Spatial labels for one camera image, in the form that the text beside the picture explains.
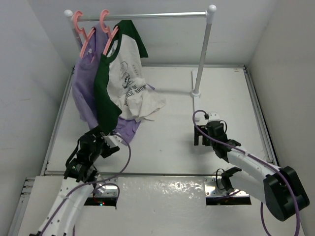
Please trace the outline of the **pink plastic hanger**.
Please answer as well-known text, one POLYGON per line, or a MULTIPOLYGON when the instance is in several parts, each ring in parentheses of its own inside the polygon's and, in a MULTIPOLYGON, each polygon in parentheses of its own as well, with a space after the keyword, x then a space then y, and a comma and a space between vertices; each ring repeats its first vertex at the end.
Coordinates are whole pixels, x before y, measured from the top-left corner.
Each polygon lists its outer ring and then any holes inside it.
POLYGON ((110 27, 105 25, 104 20, 105 20, 105 17, 107 15, 109 15, 109 10, 104 9, 104 10, 102 10, 100 17, 99 17, 99 24, 101 26, 101 29, 104 33, 107 34, 107 37, 108 37, 107 43, 106 43, 105 48, 103 50, 104 55, 107 54, 107 52, 110 48, 111 42, 113 41, 115 35, 117 34, 117 32, 119 30, 118 26, 115 26, 113 30, 110 30, 110 27))

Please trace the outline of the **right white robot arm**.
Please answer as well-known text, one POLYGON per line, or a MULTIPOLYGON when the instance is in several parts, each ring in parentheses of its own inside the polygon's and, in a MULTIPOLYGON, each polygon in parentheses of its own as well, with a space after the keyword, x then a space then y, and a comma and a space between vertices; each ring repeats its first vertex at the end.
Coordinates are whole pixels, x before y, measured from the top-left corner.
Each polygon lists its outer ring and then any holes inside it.
POLYGON ((278 220, 285 221, 310 205, 309 197, 297 172, 290 166, 281 168, 249 153, 240 142, 229 139, 220 120, 194 125, 194 145, 211 147, 215 155, 232 164, 216 179, 221 194, 245 191, 265 204, 278 220))

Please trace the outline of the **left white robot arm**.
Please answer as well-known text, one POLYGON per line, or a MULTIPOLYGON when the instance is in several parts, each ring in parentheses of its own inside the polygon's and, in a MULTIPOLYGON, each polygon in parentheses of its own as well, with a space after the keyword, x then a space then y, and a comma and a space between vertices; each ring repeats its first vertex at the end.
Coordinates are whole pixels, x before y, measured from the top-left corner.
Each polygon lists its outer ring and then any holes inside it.
POLYGON ((36 236, 68 236, 72 232, 84 203, 98 182, 95 161, 119 150, 113 133, 106 136, 98 126, 78 139, 76 148, 66 160, 58 195, 36 236))

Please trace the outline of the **green and white t-shirt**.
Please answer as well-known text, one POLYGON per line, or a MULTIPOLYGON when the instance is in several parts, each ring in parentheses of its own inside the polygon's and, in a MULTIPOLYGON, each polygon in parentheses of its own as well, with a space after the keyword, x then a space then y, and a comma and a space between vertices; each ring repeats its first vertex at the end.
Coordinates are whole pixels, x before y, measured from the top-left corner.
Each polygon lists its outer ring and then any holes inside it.
POLYGON ((152 119, 166 99, 152 89, 142 73, 141 59, 148 53, 132 20, 116 24, 118 32, 107 54, 100 56, 94 79, 94 100, 98 125, 111 133, 118 119, 152 119))

